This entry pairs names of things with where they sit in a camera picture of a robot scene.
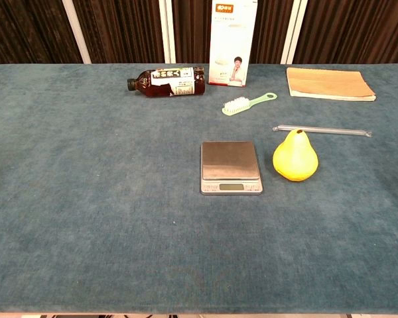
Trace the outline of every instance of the plastic bottle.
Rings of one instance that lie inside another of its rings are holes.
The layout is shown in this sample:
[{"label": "plastic bottle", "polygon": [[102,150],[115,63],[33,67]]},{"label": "plastic bottle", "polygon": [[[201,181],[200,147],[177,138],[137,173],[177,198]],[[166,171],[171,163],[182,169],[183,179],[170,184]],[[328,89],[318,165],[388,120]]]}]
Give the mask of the plastic bottle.
[{"label": "plastic bottle", "polygon": [[147,70],[137,79],[127,80],[129,91],[138,90],[147,97],[202,95],[205,92],[205,71],[193,68]]}]

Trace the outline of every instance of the kitchen scale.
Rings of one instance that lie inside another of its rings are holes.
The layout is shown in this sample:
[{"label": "kitchen scale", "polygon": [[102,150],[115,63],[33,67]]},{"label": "kitchen scale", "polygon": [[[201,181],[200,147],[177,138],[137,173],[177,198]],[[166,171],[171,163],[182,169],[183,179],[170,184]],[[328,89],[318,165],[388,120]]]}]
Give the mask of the kitchen scale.
[{"label": "kitchen scale", "polygon": [[200,189],[205,195],[257,195],[263,191],[251,141],[206,141],[201,149]]}]

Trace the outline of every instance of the brown notebook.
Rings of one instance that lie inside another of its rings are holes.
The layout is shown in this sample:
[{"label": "brown notebook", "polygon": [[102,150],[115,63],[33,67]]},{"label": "brown notebook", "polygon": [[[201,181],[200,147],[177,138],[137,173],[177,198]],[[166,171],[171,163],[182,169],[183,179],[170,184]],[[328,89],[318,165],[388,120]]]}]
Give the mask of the brown notebook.
[{"label": "brown notebook", "polygon": [[291,96],[374,101],[375,93],[360,72],[287,68]]}]

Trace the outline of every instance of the yellow pear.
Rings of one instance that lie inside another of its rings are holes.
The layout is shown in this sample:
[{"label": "yellow pear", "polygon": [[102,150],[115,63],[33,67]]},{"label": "yellow pear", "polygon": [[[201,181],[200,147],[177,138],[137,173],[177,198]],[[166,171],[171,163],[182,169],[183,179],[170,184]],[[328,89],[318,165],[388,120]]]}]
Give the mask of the yellow pear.
[{"label": "yellow pear", "polygon": [[274,151],[274,169],[290,181],[303,181],[313,175],[318,158],[310,140],[302,130],[291,131]]}]

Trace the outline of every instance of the curtain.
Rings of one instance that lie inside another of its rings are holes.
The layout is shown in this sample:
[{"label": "curtain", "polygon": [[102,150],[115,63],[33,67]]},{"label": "curtain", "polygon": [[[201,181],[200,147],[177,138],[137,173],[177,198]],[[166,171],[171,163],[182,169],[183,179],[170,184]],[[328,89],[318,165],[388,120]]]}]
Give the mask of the curtain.
[{"label": "curtain", "polygon": [[294,63],[398,63],[398,0],[308,0]]},{"label": "curtain", "polygon": [[159,0],[74,0],[92,63],[164,62]]},{"label": "curtain", "polygon": [[210,60],[212,0],[172,0],[174,42],[178,63]]},{"label": "curtain", "polygon": [[293,0],[258,0],[251,63],[280,63]]},{"label": "curtain", "polygon": [[4,63],[82,63],[61,0],[0,0]]}]

